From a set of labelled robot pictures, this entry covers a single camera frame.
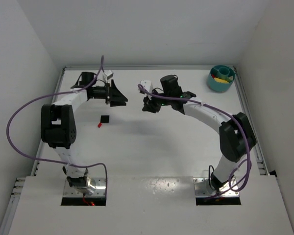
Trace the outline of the black square lego plate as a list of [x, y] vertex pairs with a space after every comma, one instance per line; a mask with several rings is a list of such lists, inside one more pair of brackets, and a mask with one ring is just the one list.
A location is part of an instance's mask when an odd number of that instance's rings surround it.
[[110, 121], [110, 116], [109, 115], [101, 115], [100, 116], [100, 123], [109, 123]]

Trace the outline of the yellow lego assembly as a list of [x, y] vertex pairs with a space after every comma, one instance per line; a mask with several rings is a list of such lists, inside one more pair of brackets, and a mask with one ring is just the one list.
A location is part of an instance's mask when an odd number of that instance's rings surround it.
[[221, 78], [217, 78], [215, 77], [214, 80], [218, 83], [222, 83], [222, 84], [229, 84], [230, 82], [228, 82], [227, 80], [225, 79], [221, 79]]

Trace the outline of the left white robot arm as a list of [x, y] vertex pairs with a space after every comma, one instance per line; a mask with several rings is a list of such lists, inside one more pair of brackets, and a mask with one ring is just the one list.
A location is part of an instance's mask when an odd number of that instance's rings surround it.
[[97, 86], [97, 74], [83, 71], [70, 94], [41, 108], [41, 139], [59, 155], [69, 186], [84, 195], [95, 193], [96, 184], [88, 167], [78, 162], [74, 113], [90, 99], [102, 99], [111, 107], [125, 106], [128, 99], [117, 89], [113, 75], [110, 70], [104, 72], [103, 86]]

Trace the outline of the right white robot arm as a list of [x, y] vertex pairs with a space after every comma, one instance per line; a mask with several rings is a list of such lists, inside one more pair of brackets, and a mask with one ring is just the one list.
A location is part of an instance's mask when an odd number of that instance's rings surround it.
[[257, 140], [246, 114], [239, 112], [231, 115], [197, 99], [196, 94], [183, 91], [176, 75], [167, 75], [160, 79], [162, 92], [158, 93], [151, 81], [141, 81], [139, 92], [145, 94], [144, 112], [157, 113], [163, 106], [171, 106], [183, 115], [195, 118], [212, 128], [219, 135], [222, 153], [218, 166], [209, 173], [208, 186], [219, 192], [226, 183], [230, 183], [242, 163], [247, 163], [246, 174], [242, 177], [245, 187], [251, 170], [250, 151]]

